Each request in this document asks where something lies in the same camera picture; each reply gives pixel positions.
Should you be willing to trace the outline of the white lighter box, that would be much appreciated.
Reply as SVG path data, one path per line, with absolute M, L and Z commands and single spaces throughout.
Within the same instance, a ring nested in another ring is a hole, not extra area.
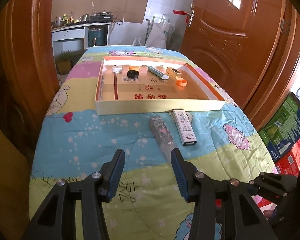
M 174 109 L 172 111 L 172 116 L 176 123 L 182 145 L 195 145 L 197 143 L 197 138 L 194 134 L 186 112 L 182 109 Z

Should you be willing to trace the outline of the floral patterned lighter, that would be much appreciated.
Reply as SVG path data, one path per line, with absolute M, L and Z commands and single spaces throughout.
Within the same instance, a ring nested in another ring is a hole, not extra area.
M 177 145 L 170 133 L 170 130 L 160 116 L 151 117 L 149 126 L 162 155 L 168 164 L 171 165 L 171 152 L 173 149 L 177 148 Z

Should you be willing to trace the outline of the translucent orange bottle cap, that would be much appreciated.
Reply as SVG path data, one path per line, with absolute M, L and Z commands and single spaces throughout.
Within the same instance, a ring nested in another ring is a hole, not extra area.
M 187 81 L 183 78 L 177 78 L 175 83 L 180 87 L 186 87 L 187 86 Z

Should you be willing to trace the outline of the white bottle cap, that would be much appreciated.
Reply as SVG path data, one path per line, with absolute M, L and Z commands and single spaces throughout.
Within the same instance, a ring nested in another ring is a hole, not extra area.
M 112 72 L 113 73 L 121 73 L 123 70 L 123 67 L 122 66 L 113 66 L 112 67 Z

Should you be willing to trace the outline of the black bottle cap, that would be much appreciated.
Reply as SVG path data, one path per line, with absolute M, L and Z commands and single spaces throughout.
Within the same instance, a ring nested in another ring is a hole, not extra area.
M 139 77 L 139 72 L 137 70 L 129 70 L 127 72 L 127 77 L 130 79 L 137 79 Z

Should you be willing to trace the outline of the opaque orange bottle cap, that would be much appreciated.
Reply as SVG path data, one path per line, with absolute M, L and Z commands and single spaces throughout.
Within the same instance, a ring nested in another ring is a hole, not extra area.
M 130 66 L 129 70 L 134 70 L 134 71 L 139 71 L 140 67 L 139 66 Z

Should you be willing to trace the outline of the teal lighter with bird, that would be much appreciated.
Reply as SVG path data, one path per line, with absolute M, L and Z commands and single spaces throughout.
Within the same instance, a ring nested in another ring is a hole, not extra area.
M 162 80 L 168 80 L 169 79 L 168 75 L 166 75 L 165 73 L 159 71 L 157 68 L 154 68 L 152 66 L 148 66 L 147 69 L 148 69 L 149 72 L 156 75 L 157 77 L 159 77 Z

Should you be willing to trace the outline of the red bottle cap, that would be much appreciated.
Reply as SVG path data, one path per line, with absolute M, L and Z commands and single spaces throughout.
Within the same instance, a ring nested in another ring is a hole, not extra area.
M 222 200 L 221 199 L 215 200 L 215 205 L 216 208 L 220 210 L 222 208 Z

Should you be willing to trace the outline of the red beverage carton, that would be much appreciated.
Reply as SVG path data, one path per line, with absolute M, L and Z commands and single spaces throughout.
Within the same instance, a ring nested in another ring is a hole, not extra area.
M 287 174 L 298 177 L 300 172 L 300 139 L 291 150 L 275 162 L 278 174 Z

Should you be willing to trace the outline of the green beverage carton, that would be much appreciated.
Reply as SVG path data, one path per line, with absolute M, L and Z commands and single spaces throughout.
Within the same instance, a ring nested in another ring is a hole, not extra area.
M 287 154 L 300 139 L 300 100 L 289 93 L 269 122 L 259 130 L 273 161 Z

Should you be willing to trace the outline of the shallow cardboard tray box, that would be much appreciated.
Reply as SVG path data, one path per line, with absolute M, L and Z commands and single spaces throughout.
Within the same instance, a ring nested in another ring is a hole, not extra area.
M 113 66 L 122 66 L 121 73 L 113 73 Z M 130 79 L 130 66 L 139 66 L 139 77 Z M 180 87 L 176 79 L 169 76 L 162 80 L 148 71 L 152 66 L 166 74 L 172 67 L 181 72 L 187 81 Z M 174 109 L 185 111 L 218 111 L 225 99 L 189 63 L 155 57 L 106 56 L 103 58 L 95 94 L 96 112 L 99 115 L 169 112 Z

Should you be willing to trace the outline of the potted green plant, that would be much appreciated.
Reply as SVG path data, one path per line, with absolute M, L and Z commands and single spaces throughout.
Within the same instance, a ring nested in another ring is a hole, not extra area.
M 65 75 L 72 70 L 74 65 L 84 54 L 84 50 L 64 51 L 55 58 L 57 74 Z

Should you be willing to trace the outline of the wooden door right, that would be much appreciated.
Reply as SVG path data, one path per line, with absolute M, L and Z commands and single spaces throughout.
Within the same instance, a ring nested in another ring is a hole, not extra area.
M 273 57 L 284 6 L 285 0 L 193 0 L 180 51 L 244 108 Z

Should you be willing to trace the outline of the kitchen counter cabinet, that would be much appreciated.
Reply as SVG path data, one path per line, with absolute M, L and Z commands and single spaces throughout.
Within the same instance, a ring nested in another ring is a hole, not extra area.
M 58 56 L 64 51 L 84 50 L 88 48 L 88 32 L 91 28 L 105 27 L 107 43 L 110 38 L 110 22 L 106 23 L 78 23 L 51 30 L 53 55 Z

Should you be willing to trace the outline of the teal air fryer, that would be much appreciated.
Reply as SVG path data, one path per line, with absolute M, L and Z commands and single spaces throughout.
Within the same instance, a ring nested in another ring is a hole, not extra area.
M 89 29 L 88 46 L 105 46 L 107 43 L 106 34 L 107 32 L 105 27 L 96 27 Z

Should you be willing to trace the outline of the white sack bag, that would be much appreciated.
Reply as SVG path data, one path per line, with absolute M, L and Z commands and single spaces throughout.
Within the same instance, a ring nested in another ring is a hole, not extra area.
M 168 21 L 163 20 L 161 23 L 153 23 L 145 46 L 165 49 L 169 33 L 170 23 Z

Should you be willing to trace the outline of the black gas stove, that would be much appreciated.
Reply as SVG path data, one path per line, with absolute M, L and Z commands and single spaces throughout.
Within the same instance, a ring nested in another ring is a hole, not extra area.
M 113 21 L 113 15 L 111 12 L 96 12 L 89 16 L 89 22 L 90 23 L 103 23 L 103 22 L 112 22 Z

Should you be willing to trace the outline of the wooden door frame left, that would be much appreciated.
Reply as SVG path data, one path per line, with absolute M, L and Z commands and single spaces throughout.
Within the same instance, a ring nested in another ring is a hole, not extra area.
M 0 12 L 0 55 L 23 119 L 23 145 L 36 147 L 59 83 L 52 52 L 52 0 L 9 0 Z

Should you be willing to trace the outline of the cardboard wall sheets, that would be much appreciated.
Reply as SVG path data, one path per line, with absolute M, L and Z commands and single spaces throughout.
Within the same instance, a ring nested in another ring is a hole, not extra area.
M 84 14 L 111 12 L 123 22 L 142 23 L 148 0 L 52 0 L 51 21 L 73 14 L 75 20 Z

